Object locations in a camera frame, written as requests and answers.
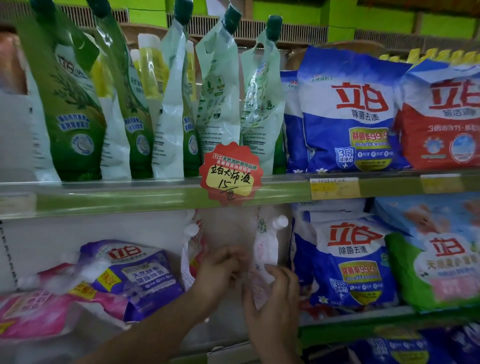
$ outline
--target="hand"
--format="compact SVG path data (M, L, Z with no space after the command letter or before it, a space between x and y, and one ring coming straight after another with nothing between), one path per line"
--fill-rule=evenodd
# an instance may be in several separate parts
M300 314L298 277L285 267L265 264L265 270L275 282L272 296L260 310L255 308L251 289L242 287L250 341L264 364L301 363L295 353Z
M190 289L202 320L217 308L228 288L235 288L237 278L248 269L250 256L242 245L226 245L207 254Z

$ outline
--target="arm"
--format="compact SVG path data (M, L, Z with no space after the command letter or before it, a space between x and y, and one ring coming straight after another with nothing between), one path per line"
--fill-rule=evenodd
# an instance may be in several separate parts
M289 269L265 265L275 277L272 296L260 310L252 291L243 286L242 300L252 345L263 364L302 364L295 351L299 326L300 286Z
M225 246L207 255L192 288L141 323L101 345L76 364L165 363L183 338L216 309L232 275L248 261L243 247Z

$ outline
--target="price tag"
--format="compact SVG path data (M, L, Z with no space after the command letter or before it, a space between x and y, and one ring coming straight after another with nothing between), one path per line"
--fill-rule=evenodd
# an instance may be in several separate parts
M36 213L36 194L0 194L0 218L31 218Z
M446 194L463 192L463 182L459 173L422 174L423 192L426 194Z
M264 171L258 157L247 146L235 142L227 146L218 144L204 159L200 185L208 191L211 200L220 201L223 206L241 205L253 199L262 185Z
M312 200L361 197L357 177L310 178L310 191Z

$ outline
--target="dark green cap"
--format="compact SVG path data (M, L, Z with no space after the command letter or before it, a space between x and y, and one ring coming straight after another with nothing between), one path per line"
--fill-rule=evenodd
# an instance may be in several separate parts
M108 0L87 0L88 6L92 9L93 15L104 18L112 14L112 8Z
M190 21L193 13L193 0L175 0L173 16L183 26Z
M282 32L282 17L280 15L270 15L267 21L267 39L272 42L278 41Z
M225 15L223 16L223 27L227 30L227 32L233 35L233 33L235 33L239 27L240 20L241 13L235 9L232 4L230 4L225 12Z
M52 0L30 0L32 9L40 14L46 15L54 12L55 4Z

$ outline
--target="red price sign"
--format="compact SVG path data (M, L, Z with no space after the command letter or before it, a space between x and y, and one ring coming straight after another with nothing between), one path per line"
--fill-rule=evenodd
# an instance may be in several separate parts
M213 152L205 154L200 185L211 200L220 201L223 206L241 205L253 199L262 185L264 171L259 164L258 157L247 146L235 142L218 144Z

